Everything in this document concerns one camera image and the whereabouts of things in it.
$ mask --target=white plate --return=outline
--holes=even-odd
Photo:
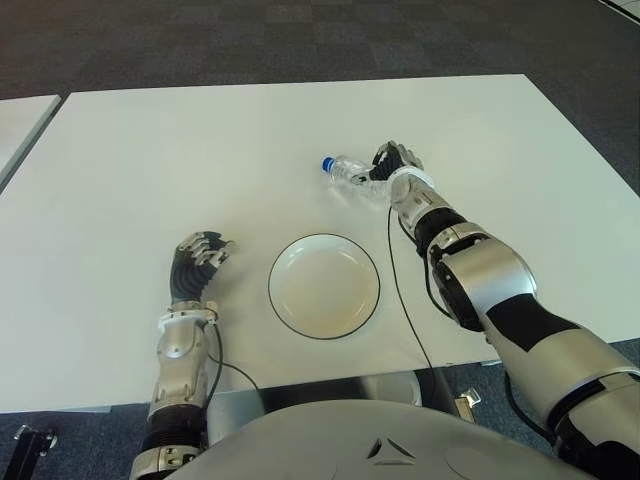
[[[296,240],[269,275],[269,298],[280,320],[312,338],[338,338],[357,330],[375,310],[379,295],[371,257],[337,235]]]

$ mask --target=plastic water bottle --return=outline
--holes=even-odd
[[[322,170],[338,188],[351,190],[372,200],[388,200],[387,182],[371,180],[371,168],[372,165],[344,156],[326,157],[322,161]]]

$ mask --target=metal bracket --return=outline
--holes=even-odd
[[[22,425],[14,434],[18,441],[3,480],[27,480],[33,475],[40,457],[46,457],[58,442],[53,430],[39,431]]]
[[[476,423],[476,419],[473,416],[473,407],[481,401],[482,398],[480,398],[480,394],[473,387],[462,392],[460,396],[455,399],[460,418],[468,422]]]

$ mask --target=robotic hand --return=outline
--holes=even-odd
[[[406,152],[391,142],[382,150]],[[413,155],[394,161],[412,162]],[[449,316],[484,332],[557,438],[559,457],[600,478],[638,478],[640,370],[589,330],[545,310],[520,255],[458,214],[421,170],[394,170],[389,181],[392,207],[433,270]]]
[[[202,305],[202,291],[229,257],[233,242],[215,232],[197,232],[175,250],[169,287],[171,307],[160,318],[160,375],[147,433],[131,479],[165,478],[204,449],[209,342],[204,329],[215,325],[214,302]]]

